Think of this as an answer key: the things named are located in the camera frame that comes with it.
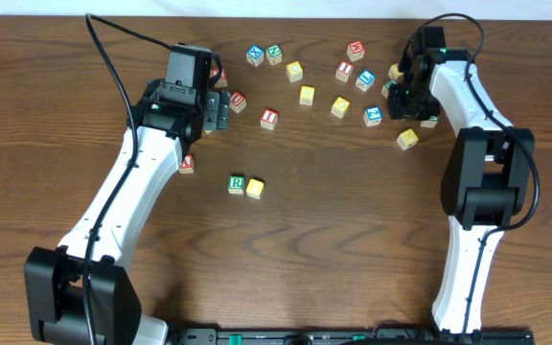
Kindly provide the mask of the yellow O block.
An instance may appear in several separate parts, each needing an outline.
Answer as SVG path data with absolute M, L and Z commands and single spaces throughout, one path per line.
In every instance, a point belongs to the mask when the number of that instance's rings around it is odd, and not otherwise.
M 246 194 L 252 198 L 260 199 L 262 197 L 265 184 L 263 181 L 251 178 L 246 186 Z
M 351 103 L 348 100 L 342 97 L 337 97 L 333 102 L 331 114 L 338 118 L 343 118 L 348 111 L 350 105 Z

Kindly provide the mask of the green R block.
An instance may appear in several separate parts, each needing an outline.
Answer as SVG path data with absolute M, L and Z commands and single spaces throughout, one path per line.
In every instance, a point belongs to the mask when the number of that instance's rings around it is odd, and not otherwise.
M 245 179 L 243 176 L 231 175 L 228 179 L 228 192 L 232 195 L 244 194 Z

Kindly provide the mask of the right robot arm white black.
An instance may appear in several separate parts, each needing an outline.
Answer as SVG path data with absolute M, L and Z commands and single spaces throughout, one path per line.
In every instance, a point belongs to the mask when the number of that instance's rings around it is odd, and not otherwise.
M 481 331 L 481 305 L 493 255 L 504 233 L 536 212 L 540 177 L 535 138 L 495 107 L 477 74 L 476 55 L 450 48 L 430 19 L 409 38 L 388 88 L 394 120 L 428 121 L 445 114 L 456 140 L 441 182 L 449 245 L 440 290 L 431 309 L 442 334 Z

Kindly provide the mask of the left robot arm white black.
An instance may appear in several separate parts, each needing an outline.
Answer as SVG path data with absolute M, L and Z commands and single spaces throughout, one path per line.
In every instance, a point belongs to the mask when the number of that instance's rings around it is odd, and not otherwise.
M 203 130 L 228 126 L 229 94 L 208 48 L 175 44 L 165 78 L 130 107 L 118 157 L 82 218 L 56 248 L 35 247 L 24 279 L 35 340 L 166 344 L 167 322 L 144 314 L 129 279 L 151 209 Z

